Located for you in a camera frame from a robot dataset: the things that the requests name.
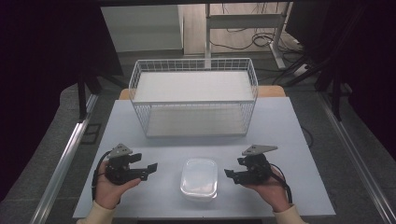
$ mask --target wall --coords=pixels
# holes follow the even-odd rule
[[[177,6],[101,9],[116,52],[182,49]]]

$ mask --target power strip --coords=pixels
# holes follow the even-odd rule
[[[309,68],[308,64],[304,63],[293,74],[294,74],[295,77],[298,77],[301,74],[303,74],[304,72],[306,72],[306,70],[308,70],[308,68]]]

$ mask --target wire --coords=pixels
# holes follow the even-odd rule
[[[226,8],[224,3],[221,4],[221,7],[222,7],[223,15],[225,14],[225,11],[227,11],[227,13],[230,14],[230,11],[228,11],[228,9]],[[257,8],[256,14],[259,14],[260,3],[256,4],[256,6],[251,10],[250,14],[253,14],[253,12],[256,10],[256,8]],[[228,33],[237,33],[237,32],[241,32],[241,31],[245,31],[247,29],[248,28],[242,28],[242,29],[236,29],[236,30],[226,29],[226,30],[227,30]]]
[[[290,73],[290,71],[294,71],[295,69],[297,69],[297,66],[303,62],[305,62],[307,60],[307,56],[305,54],[303,54],[303,56],[301,56],[295,63],[293,63],[291,66],[288,67],[287,70],[285,70],[281,75],[279,75],[279,77],[277,77],[272,85],[277,85],[277,82],[280,81],[283,77],[285,77],[286,75],[288,75]]]
[[[271,70],[271,69],[266,69],[266,68],[254,68],[255,70],[262,70],[266,72],[283,72],[283,70]]]
[[[253,35],[251,37],[251,43],[245,47],[242,47],[242,48],[234,48],[234,47],[230,47],[230,46],[226,46],[226,45],[215,44],[211,40],[209,40],[209,43],[211,43],[214,46],[223,47],[223,48],[227,48],[227,49],[247,49],[250,46],[252,46],[253,44],[257,47],[263,48],[263,47],[268,46],[270,44],[270,41],[273,41],[272,37],[265,35],[265,34],[267,34],[267,33],[257,33],[255,35]],[[256,43],[256,40],[258,40],[258,39],[268,39],[270,41],[267,41],[267,43],[265,43],[265,44],[258,44],[258,43]]]
[[[285,177],[285,175],[283,174],[282,170],[281,170],[277,165],[275,165],[275,164],[270,163],[270,165],[274,166],[274,167],[282,174],[283,179],[284,179],[285,182],[286,182],[286,177]]]
[[[297,49],[290,49],[290,48],[288,48],[288,46],[287,46],[287,44],[285,43],[285,41],[283,41],[283,39],[282,39],[282,37],[280,37],[279,38],[279,40],[280,40],[280,42],[282,42],[282,44],[285,46],[285,47],[283,47],[283,46],[281,46],[281,45],[278,45],[280,48],[282,48],[282,49],[285,49],[285,51],[292,51],[292,52],[296,52],[296,53],[304,53],[302,50],[297,50]]]
[[[105,159],[105,157],[110,153],[111,151],[107,151],[102,158],[99,160],[98,164],[96,165],[96,169],[93,171],[93,177],[92,177],[92,183],[91,183],[91,188],[92,188],[92,199],[95,200],[96,197],[96,184],[98,182],[98,176],[99,176],[99,167],[102,164],[102,161]]]
[[[273,77],[277,77],[277,76],[263,77],[263,78],[257,79],[257,81],[258,81],[258,82],[261,82],[261,81],[264,81],[264,80],[266,80],[266,79],[270,79],[270,78],[273,78]]]
[[[284,59],[286,62],[288,62],[288,63],[295,63],[295,62],[297,62],[297,61],[292,61],[292,60],[290,60],[290,59],[287,59],[286,57],[285,57],[285,55],[287,55],[287,54],[303,54],[303,53],[300,53],[300,52],[283,52],[282,53],[282,59]]]
[[[262,5],[262,14],[263,13],[267,13],[267,3],[264,3],[263,5]]]
[[[314,136],[312,135],[311,132],[309,132],[303,125],[300,125],[301,129],[303,129],[303,131],[305,131],[306,133],[308,133],[310,141],[308,144],[308,147],[311,148],[314,145]]]

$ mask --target metal rail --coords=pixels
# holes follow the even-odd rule
[[[64,182],[64,178],[67,174],[69,166],[76,154],[76,150],[78,148],[79,142],[81,141],[82,135],[84,134],[85,129],[90,121],[92,110],[96,104],[98,96],[91,95],[87,102],[87,117],[81,122],[78,123],[67,143],[64,154],[58,162],[58,165],[53,172],[52,178],[50,179],[46,191],[41,197],[40,203],[35,210],[35,213],[30,220],[29,223],[45,223],[48,215],[50,214],[50,210],[55,202],[56,195],[59,192],[59,189]]]
[[[370,194],[376,206],[376,209],[379,212],[379,215],[384,220],[384,223],[396,223],[396,216],[393,212],[392,207],[389,204],[387,197],[385,196],[381,187],[378,185],[375,178],[371,174],[369,168],[366,166],[363,158],[361,157],[361,154],[359,153],[359,150],[356,148],[352,139],[349,137],[349,134],[347,133],[343,122],[338,121],[337,117],[333,114],[327,96],[325,95],[325,93],[319,93],[318,98],[322,107],[326,111],[326,114],[329,117],[332,126],[334,127],[339,138],[341,139],[341,142],[346,149],[347,155],[351,159],[353,165],[356,168],[356,171],[361,177],[361,181],[364,187],[366,187],[368,193]]]

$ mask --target sleeve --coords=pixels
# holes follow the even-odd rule
[[[306,224],[300,217],[296,205],[292,204],[288,210],[276,213],[274,212],[277,224]]]
[[[109,210],[100,206],[96,201],[93,201],[93,205],[90,213],[84,219],[77,221],[77,224],[111,224],[116,209]]]

